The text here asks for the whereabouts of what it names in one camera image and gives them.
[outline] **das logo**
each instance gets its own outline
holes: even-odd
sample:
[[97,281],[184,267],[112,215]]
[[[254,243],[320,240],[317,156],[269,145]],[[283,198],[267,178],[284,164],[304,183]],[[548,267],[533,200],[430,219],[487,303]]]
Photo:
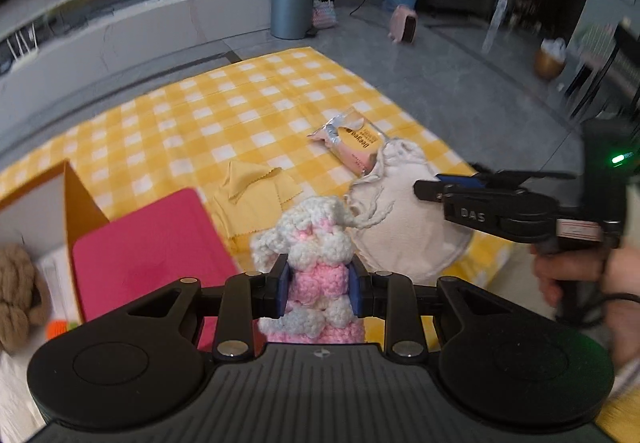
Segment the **das logo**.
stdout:
[[460,209],[460,214],[464,218],[468,218],[479,223],[484,223],[484,214],[476,214],[473,210],[469,211],[465,208]]

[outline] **notebook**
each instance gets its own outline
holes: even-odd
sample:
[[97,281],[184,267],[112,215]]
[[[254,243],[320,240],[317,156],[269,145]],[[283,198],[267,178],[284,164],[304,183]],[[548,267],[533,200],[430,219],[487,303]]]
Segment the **notebook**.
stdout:
[[[76,288],[86,321],[174,280],[223,285],[238,271],[193,189],[183,189],[91,232],[73,248]],[[209,349],[215,318],[199,348]]]

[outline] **woven handbag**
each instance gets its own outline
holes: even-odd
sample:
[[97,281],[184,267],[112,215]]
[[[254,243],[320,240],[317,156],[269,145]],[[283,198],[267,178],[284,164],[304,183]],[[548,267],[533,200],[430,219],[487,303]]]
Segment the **woven handbag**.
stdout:
[[314,0],[314,26],[322,30],[336,24],[338,24],[338,17],[335,15],[333,1]]

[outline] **white label sticker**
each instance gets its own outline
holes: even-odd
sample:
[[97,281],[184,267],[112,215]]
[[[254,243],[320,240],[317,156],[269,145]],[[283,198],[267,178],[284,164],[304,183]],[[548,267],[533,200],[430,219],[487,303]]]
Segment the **white label sticker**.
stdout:
[[558,237],[581,239],[583,241],[601,241],[602,229],[592,221],[576,221],[573,219],[558,219],[556,232]]

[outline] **floor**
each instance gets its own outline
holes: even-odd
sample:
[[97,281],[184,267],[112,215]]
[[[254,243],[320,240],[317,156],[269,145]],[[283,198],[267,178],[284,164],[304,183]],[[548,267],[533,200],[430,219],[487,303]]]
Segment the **floor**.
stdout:
[[[315,38],[288,41],[268,31],[249,33],[119,74],[100,88],[72,96],[62,118],[30,131],[30,139],[1,152],[0,169],[77,123],[159,86],[231,62],[312,46],[373,84],[468,162],[493,169],[581,171],[579,123],[569,118],[566,99],[558,91],[559,84],[570,83],[575,66],[552,84],[540,81],[532,71],[537,39],[500,32],[485,56],[484,24],[424,17],[415,44],[396,45],[387,37],[388,15],[379,7],[364,6],[353,17],[349,10],[338,8],[340,25]],[[492,291],[550,313],[530,274],[530,255],[521,249],[492,283]]]

